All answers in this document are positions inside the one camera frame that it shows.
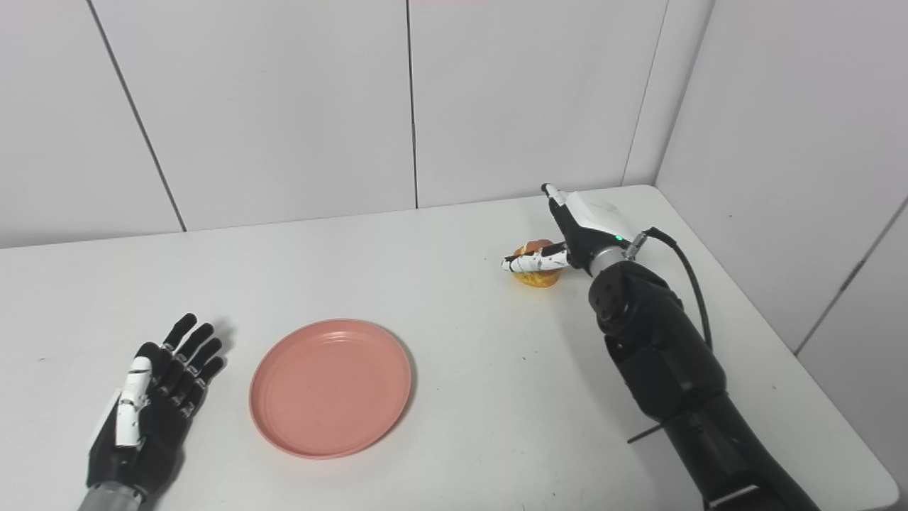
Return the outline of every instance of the black cable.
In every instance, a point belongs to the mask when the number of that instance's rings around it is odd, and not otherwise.
[[[672,247],[672,250],[674,250],[675,254],[677,254],[678,256],[678,259],[681,259],[681,264],[684,265],[684,269],[687,272],[687,278],[690,279],[690,285],[694,288],[696,307],[700,310],[700,321],[703,322],[703,340],[706,341],[706,347],[712,350],[713,333],[709,329],[709,316],[706,315],[706,303],[703,300],[703,291],[700,290],[700,283],[696,280],[696,274],[694,273],[694,268],[690,265],[690,261],[687,260],[687,256],[684,254],[684,251],[681,250],[681,247],[678,246],[678,242],[675,241],[672,236],[667,235],[666,233],[660,231],[655,227],[650,227],[643,233],[649,237],[654,237],[662,243]]]

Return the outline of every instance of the fingertip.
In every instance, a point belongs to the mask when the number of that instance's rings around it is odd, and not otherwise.
[[[209,385],[212,382],[212,379],[220,373],[226,365],[227,362],[222,357],[214,356],[202,367],[198,379],[202,380],[206,385]]]

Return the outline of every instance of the gray metal cylinder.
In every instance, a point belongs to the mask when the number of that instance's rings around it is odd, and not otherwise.
[[[137,511],[142,494],[114,481],[88,488],[79,511]]]

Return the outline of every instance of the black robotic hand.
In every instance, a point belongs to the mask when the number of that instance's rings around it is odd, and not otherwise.
[[[181,344],[197,320],[187,314],[162,346],[145,343],[136,353],[123,392],[89,453],[89,488],[116,483],[146,500],[173,475],[192,416],[224,366],[222,342],[202,324]]]

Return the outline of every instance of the robot finger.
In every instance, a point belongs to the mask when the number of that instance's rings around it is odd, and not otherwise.
[[[202,382],[203,386],[208,386],[212,382],[212,378],[224,368],[225,364],[224,359],[219,356],[212,358],[205,364],[202,370],[199,371],[197,379]]]
[[[170,394],[173,405],[177,407],[182,406],[183,401],[185,401],[186,397],[192,391],[192,388],[196,385],[195,376],[188,372],[183,372],[183,376],[181,376],[180,381],[177,382],[176,387],[173,388],[173,392]]]
[[[170,363],[167,364],[167,370],[160,380],[161,383],[158,385],[158,392],[165,396],[169,396],[173,389],[180,383],[180,379],[185,372],[186,366],[184,366],[182,362],[176,359],[171,360]]]
[[[552,213],[555,223],[558,224],[558,229],[561,230],[567,240],[580,228],[577,219],[574,218],[568,207],[568,197],[564,192],[548,183],[542,186],[542,191],[548,197],[548,210]]]
[[[195,318],[195,314],[187,313],[186,316],[180,318],[180,321],[177,321],[173,325],[173,330],[167,335],[164,339],[164,349],[167,351],[173,351],[180,344],[180,341],[183,340],[183,336],[189,333],[190,329],[198,323],[198,319]]]
[[[199,346],[205,342],[205,339],[211,337],[214,333],[214,327],[211,323],[202,323],[202,326],[199,326],[195,329],[195,332],[186,339],[186,342],[180,346],[180,349],[176,352],[176,359],[184,364],[189,358],[195,353],[195,350],[199,349]]]
[[[221,339],[212,337],[199,348],[199,351],[196,352],[192,360],[189,361],[189,365],[186,366],[186,369],[193,378],[199,375],[199,371],[202,370],[202,367],[208,362],[208,359],[220,351],[222,347],[223,343],[221,342]]]
[[[543,246],[528,254],[509,255],[501,262],[501,267],[512,273],[558,270],[570,266],[567,250],[563,242]]]
[[[223,367],[224,359],[219,356],[212,358],[208,361],[208,364],[205,364],[202,371],[199,372],[199,377],[195,379],[195,383],[192,385],[192,388],[190,388],[189,393],[183,399],[182,412],[184,416],[187,418],[191,417],[198,411],[208,385],[211,383],[212,378],[214,378]]]

